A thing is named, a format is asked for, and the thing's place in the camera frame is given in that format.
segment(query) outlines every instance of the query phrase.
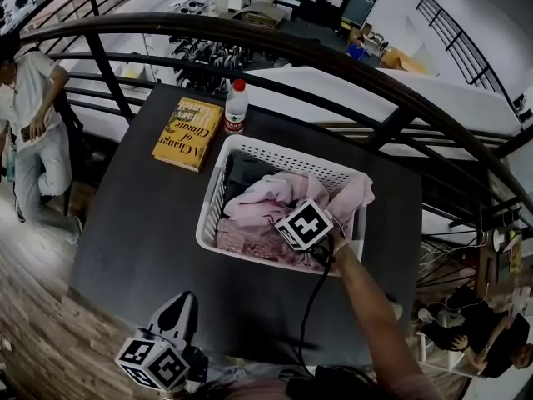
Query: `water bottle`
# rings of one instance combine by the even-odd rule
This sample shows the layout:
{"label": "water bottle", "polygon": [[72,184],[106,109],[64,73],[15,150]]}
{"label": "water bottle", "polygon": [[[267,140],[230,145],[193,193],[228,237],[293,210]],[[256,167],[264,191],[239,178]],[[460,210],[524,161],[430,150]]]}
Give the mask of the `water bottle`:
{"label": "water bottle", "polygon": [[224,120],[227,133],[242,133],[244,130],[244,118],[247,116],[248,109],[246,86],[246,82],[238,78],[233,82],[232,90],[227,94]]}

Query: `bottle label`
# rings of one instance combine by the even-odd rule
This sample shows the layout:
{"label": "bottle label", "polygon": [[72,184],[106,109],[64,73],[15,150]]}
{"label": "bottle label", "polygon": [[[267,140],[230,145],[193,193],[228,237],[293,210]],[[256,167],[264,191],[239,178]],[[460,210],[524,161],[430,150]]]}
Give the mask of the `bottle label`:
{"label": "bottle label", "polygon": [[234,114],[226,110],[226,120],[225,120],[226,130],[230,132],[241,131],[244,125],[244,117],[246,115],[247,115],[246,113]]}
{"label": "bottle label", "polygon": [[228,132],[240,132],[243,126],[244,122],[232,123],[228,119],[225,122],[225,127]]}

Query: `person sitting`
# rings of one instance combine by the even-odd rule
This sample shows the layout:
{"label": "person sitting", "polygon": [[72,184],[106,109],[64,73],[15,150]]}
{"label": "person sitting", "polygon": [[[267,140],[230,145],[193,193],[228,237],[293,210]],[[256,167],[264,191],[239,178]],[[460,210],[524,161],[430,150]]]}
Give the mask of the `person sitting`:
{"label": "person sitting", "polygon": [[445,328],[433,317],[435,309],[430,312],[423,308],[418,312],[419,319],[428,323],[422,333],[438,348],[462,351],[487,378],[498,378],[513,365],[524,369],[533,363],[533,345],[527,343],[530,324],[520,314],[516,317],[497,314],[466,286],[451,295],[446,307],[450,311],[459,310],[465,321],[460,326]]}
{"label": "person sitting", "polygon": [[356,38],[356,41],[348,46],[346,54],[356,61],[361,61],[366,55],[365,46],[363,45],[364,41],[365,39],[363,37]]}
{"label": "person sitting", "polygon": [[5,0],[0,0],[0,28],[6,25],[6,11],[3,8],[3,3]]}
{"label": "person sitting", "polygon": [[80,220],[41,203],[42,196],[61,195],[72,182],[67,128],[53,106],[68,73],[37,51],[15,60],[19,46],[17,34],[0,36],[0,150],[9,124],[17,149],[15,209],[21,223],[41,223],[75,244]]}

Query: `white laundry basket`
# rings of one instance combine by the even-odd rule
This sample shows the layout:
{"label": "white laundry basket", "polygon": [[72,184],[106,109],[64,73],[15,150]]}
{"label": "white laundry basket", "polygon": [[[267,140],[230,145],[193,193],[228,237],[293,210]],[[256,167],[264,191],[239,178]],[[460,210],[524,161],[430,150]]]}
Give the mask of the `white laundry basket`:
{"label": "white laundry basket", "polygon": [[[224,144],[217,163],[213,168],[211,180],[207,186],[206,195],[203,199],[200,219],[197,225],[197,241],[200,246],[213,252],[222,253],[235,258],[246,259],[255,263],[262,263],[279,268],[288,268],[305,273],[321,273],[310,268],[293,267],[292,265],[282,262],[273,262],[259,257],[248,257],[240,253],[228,252],[217,247],[217,224],[222,215],[222,206],[224,205],[224,191],[226,188],[224,175],[226,171],[226,161],[232,150],[240,150],[263,162],[270,163],[275,168],[286,172],[313,173],[330,193],[337,187],[347,183],[359,171],[341,164],[329,162],[322,158],[310,156],[303,152],[291,150],[290,148],[280,147],[273,143],[260,141],[252,137],[242,135],[230,136]],[[346,235],[352,233],[353,241],[350,246],[361,261],[363,243],[365,238],[366,225],[366,207],[359,208],[351,221],[347,224]]]}

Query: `red bottle cap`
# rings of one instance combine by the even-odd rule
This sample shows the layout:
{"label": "red bottle cap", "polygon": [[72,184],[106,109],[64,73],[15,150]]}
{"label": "red bottle cap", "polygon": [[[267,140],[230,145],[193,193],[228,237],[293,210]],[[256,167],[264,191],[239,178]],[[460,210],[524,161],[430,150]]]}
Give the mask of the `red bottle cap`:
{"label": "red bottle cap", "polygon": [[242,78],[238,78],[237,80],[235,80],[235,82],[233,82],[233,89],[237,92],[242,92],[246,86],[247,83],[242,80]]}

